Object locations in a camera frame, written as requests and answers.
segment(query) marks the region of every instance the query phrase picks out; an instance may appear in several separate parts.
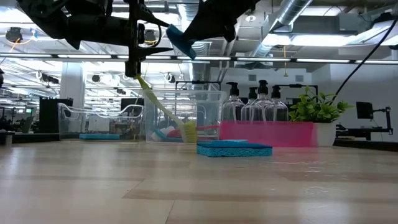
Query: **green plant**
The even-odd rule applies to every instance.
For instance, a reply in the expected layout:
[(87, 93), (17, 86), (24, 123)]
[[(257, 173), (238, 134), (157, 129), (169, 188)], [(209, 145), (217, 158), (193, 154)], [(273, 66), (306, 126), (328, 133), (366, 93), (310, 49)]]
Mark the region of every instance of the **green plant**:
[(290, 109), (295, 109), (289, 113), (291, 121), (332, 123), (348, 108), (354, 107), (343, 101), (338, 102), (335, 106), (331, 104), (332, 101), (330, 100), (331, 97), (334, 97), (334, 94), (325, 95), (321, 92), (317, 96), (308, 86), (305, 87), (305, 94), (299, 97), (301, 102), (290, 107)]

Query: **yellow brush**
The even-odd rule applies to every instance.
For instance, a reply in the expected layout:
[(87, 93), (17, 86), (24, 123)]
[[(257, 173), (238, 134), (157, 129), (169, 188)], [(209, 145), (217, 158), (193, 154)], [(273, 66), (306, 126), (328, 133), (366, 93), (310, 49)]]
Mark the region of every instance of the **yellow brush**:
[(197, 124), (194, 121), (186, 122), (185, 124), (174, 114), (172, 114), (168, 109), (166, 109), (157, 99), (155, 94), (149, 88), (148, 84), (141, 78), (141, 74), (138, 74), (134, 77), (134, 79), (138, 80), (141, 88), (146, 91), (146, 95), (148, 99), (153, 102), (161, 111), (163, 111), (169, 118), (173, 119), (178, 127), (180, 128), (181, 137), (183, 142), (196, 143), (198, 142), (198, 133), (197, 133)]

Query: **potted plant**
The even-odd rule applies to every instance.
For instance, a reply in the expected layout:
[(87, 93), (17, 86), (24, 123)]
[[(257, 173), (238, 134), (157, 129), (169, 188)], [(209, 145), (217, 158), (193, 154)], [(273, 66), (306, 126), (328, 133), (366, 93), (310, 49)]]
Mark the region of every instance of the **potted plant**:
[(332, 146), (336, 138), (336, 127), (333, 124), (341, 114), (353, 106), (343, 101), (333, 105), (334, 94), (314, 94), (308, 86), (305, 94), (300, 95), (300, 102), (290, 107), (291, 121), (314, 122), (318, 146)]

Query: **white pot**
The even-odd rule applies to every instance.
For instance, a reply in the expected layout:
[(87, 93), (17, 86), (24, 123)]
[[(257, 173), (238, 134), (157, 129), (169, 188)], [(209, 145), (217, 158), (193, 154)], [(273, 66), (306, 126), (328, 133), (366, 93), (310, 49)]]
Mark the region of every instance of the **white pot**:
[(332, 147), (336, 138), (336, 125), (334, 123), (314, 123), (317, 130), (318, 147)]

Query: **plastic container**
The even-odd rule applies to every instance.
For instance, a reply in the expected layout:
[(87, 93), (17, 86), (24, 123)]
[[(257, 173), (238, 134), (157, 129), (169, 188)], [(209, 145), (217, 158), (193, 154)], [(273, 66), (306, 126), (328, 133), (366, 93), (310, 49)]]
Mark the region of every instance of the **plastic container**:
[(316, 147), (317, 134), (311, 122), (223, 121), (220, 140), (247, 139), (272, 147)]
[(62, 139), (144, 139), (144, 107), (129, 105), (120, 112), (103, 112), (58, 104), (58, 126)]
[[(144, 91), (146, 141), (149, 143), (182, 142), (180, 136), (176, 134), (175, 130), (178, 126), (175, 121), (146, 97), (149, 91)], [(184, 123), (194, 120), (198, 127), (199, 140), (219, 140), (221, 107), (226, 99), (225, 92), (206, 90), (153, 90), (151, 92), (164, 107)]]

